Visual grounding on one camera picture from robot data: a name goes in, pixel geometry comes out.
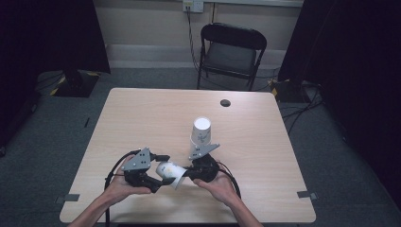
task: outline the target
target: metal bracket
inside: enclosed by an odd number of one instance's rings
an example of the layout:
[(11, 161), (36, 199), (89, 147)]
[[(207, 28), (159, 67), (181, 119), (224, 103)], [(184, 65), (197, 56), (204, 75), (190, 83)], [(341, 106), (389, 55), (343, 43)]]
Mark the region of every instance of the metal bracket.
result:
[(124, 171), (135, 169), (150, 169), (150, 150), (142, 148), (133, 158), (127, 161), (121, 168)]
[(191, 154), (189, 155), (189, 160), (199, 159), (218, 147), (220, 147), (220, 144), (195, 147), (195, 149), (192, 150)]

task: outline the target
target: black folding chair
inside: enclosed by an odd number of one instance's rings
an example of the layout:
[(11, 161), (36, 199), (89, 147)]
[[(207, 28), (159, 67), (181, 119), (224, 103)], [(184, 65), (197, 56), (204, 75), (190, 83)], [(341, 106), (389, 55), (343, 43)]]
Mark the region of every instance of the black folding chair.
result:
[[(201, 52), (197, 89), (201, 86), (201, 72), (213, 72), (240, 79), (247, 79), (252, 90), (257, 69), (265, 52), (266, 38), (257, 30), (213, 23), (200, 32)], [(205, 40), (210, 42), (206, 52)]]

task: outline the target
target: paper cup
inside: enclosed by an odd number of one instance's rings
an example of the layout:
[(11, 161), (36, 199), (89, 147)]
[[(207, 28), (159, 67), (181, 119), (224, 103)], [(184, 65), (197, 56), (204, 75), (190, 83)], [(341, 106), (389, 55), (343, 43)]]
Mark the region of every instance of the paper cup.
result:
[(175, 178), (176, 180), (170, 185), (174, 189), (177, 190), (177, 188), (183, 183), (183, 180), (185, 180), (185, 177), (183, 177), (183, 174), (185, 173), (186, 169), (177, 166), (174, 163), (171, 162), (161, 162), (157, 168), (156, 168), (156, 173), (163, 179), (167, 178)]
[(194, 121), (194, 127), (191, 134), (191, 144), (196, 146), (204, 146), (210, 144), (211, 134), (211, 121), (209, 118), (200, 116)]
[(190, 153), (192, 153), (196, 148), (198, 148), (198, 147), (200, 147), (200, 145), (198, 145), (197, 143), (195, 143), (193, 140), (192, 140), (192, 136), (189, 136), (189, 152)]

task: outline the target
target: baseboard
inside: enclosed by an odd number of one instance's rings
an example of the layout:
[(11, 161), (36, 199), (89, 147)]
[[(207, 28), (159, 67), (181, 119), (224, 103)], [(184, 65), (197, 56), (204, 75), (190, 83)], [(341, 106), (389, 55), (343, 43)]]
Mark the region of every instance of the baseboard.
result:
[[(184, 46), (107, 44), (106, 51), (111, 68), (177, 68), (194, 67), (191, 50)], [(194, 50), (195, 60), (200, 49)], [(261, 69), (280, 67), (286, 50), (266, 50)]]

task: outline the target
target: human arm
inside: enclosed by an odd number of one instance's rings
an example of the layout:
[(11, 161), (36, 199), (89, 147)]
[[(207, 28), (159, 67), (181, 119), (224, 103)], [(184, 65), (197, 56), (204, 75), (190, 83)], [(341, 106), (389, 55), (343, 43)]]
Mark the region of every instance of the human arm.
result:
[(197, 186), (208, 190), (216, 200), (230, 207), (239, 226), (263, 226), (236, 194), (233, 184), (226, 174), (219, 171), (216, 178), (210, 183), (200, 179), (195, 179), (193, 182)]
[(147, 187), (132, 187), (124, 179), (124, 173), (118, 168), (112, 182), (106, 190), (94, 201), (68, 226), (94, 226), (103, 213), (112, 205), (124, 200), (127, 196), (132, 194), (150, 194), (150, 189)]

